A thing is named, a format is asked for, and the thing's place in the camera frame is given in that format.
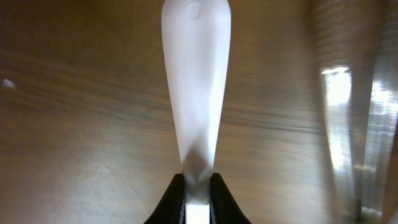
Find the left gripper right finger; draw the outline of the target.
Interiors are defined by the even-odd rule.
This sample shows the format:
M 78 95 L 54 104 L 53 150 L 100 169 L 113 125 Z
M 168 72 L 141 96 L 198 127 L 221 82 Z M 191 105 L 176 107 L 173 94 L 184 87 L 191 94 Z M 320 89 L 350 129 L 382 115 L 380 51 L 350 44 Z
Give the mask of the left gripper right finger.
M 219 173 L 210 179 L 210 223 L 251 224 Z

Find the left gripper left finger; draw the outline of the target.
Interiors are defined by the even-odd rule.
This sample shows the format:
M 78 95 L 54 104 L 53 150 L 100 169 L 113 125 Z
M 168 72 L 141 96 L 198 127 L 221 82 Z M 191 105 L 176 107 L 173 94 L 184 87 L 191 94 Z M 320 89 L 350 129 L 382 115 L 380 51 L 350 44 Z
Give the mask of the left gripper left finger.
M 144 224 L 185 224 L 185 179 L 175 174 Z

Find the white plastic knife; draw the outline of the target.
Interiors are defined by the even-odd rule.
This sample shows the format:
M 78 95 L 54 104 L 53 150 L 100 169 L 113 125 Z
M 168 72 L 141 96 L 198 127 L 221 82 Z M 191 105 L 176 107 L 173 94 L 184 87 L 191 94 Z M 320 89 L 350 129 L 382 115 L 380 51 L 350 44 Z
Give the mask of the white plastic knife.
M 185 178 L 186 223 L 211 223 L 215 162 L 231 41 L 227 0 L 166 0 L 162 43 Z

